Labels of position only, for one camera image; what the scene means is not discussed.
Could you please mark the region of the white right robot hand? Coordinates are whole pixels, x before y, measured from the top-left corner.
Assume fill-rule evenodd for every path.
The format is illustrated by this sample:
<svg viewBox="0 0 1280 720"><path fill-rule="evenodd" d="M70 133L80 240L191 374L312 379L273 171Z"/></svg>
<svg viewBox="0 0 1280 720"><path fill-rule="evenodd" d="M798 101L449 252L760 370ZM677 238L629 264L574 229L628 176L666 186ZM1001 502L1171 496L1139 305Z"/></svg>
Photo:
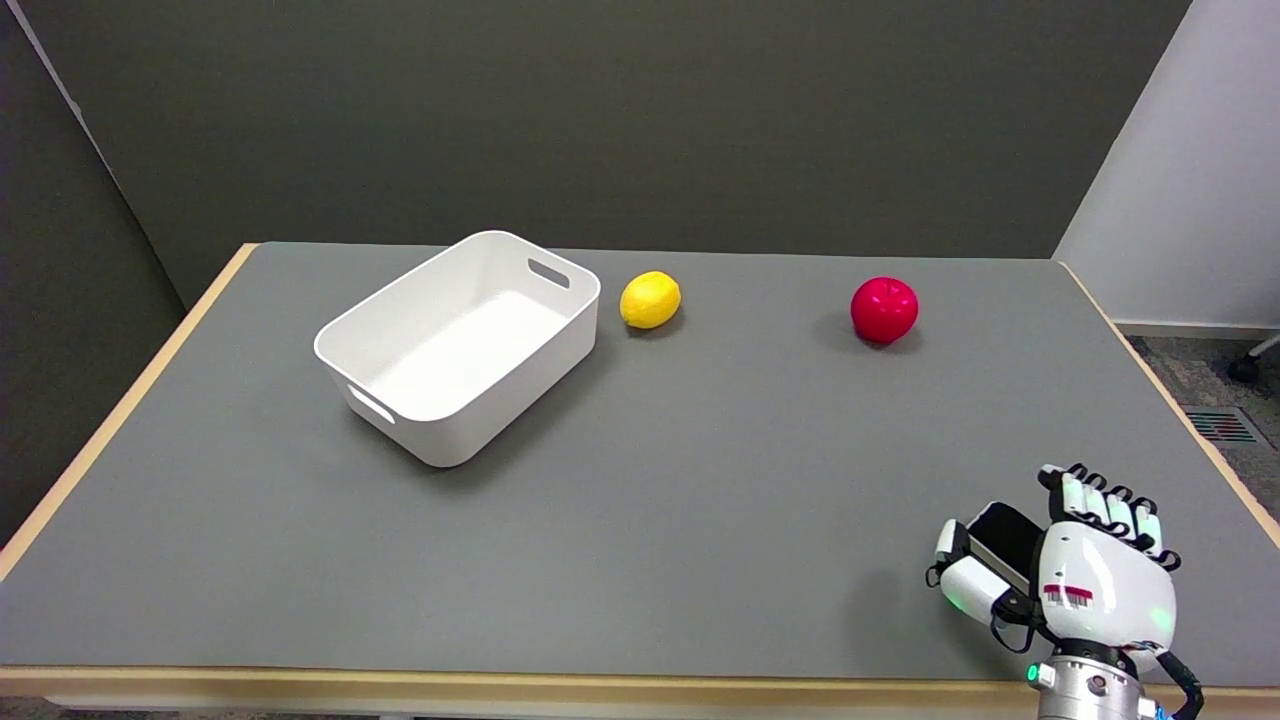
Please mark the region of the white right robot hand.
<svg viewBox="0 0 1280 720"><path fill-rule="evenodd" d="M1047 464L1037 479L1050 497L1046 525L997 501L970 521L947 520L928 587L993 632L1024 626L1052 642L1137 653L1169 648L1181 557L1164 542L1157 503L1083 464Z"/></svg>

